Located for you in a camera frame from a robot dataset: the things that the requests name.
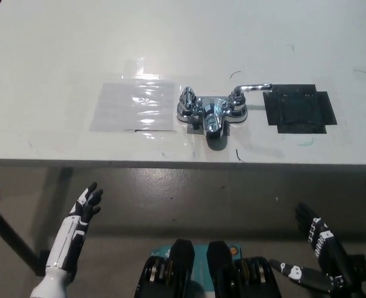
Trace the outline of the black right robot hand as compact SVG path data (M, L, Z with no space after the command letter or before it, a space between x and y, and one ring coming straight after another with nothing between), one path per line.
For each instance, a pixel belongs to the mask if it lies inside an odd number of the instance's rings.
M298 229L311 245L319 271L311 268L269 260L270 266L291 282L329 297L366 297L357 267L361 256L350 256L326 222L304 203L295 208Z

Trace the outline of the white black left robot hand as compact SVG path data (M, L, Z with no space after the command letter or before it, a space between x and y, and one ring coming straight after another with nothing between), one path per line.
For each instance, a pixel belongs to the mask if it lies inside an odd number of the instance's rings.
M94 215L101 210L99 203L103 190L93 182L79 196L68 215L64 218L46 266L76 273L78 258L80 257L89 223Z

